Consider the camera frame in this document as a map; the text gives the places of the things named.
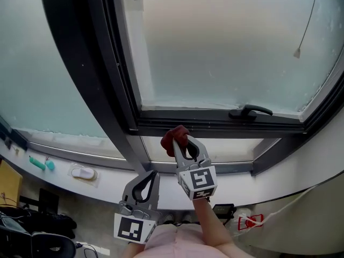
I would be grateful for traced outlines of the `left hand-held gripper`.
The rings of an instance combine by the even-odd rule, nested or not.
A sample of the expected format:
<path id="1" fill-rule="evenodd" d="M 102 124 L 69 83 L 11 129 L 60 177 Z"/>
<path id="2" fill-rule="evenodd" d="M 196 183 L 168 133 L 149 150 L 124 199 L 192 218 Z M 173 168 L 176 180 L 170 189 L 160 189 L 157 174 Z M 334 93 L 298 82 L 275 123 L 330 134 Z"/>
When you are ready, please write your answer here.
<path id="1" fill-rule="evenodd" d="M 120 240 L 146 244 L 158 225 L 157 211 L 160 175 L 151 170 L 138 175 L 124 188 L 119 211 L 114 214 L 113 236 Z"/>

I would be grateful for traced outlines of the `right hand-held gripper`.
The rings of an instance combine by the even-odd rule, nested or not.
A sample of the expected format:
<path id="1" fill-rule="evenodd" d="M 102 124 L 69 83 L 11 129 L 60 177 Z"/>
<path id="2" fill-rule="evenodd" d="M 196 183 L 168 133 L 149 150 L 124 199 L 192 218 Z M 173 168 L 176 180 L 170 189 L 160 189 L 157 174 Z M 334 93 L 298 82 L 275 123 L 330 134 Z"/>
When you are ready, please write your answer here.
<path id="1" fill-rule="evenodd" d="M 190 135 L 187 139 L 187 147 L 173 139 L 178 183 L 190 200 L 209 198 L 218 186 L 215 166 L 199 140 Z"/>

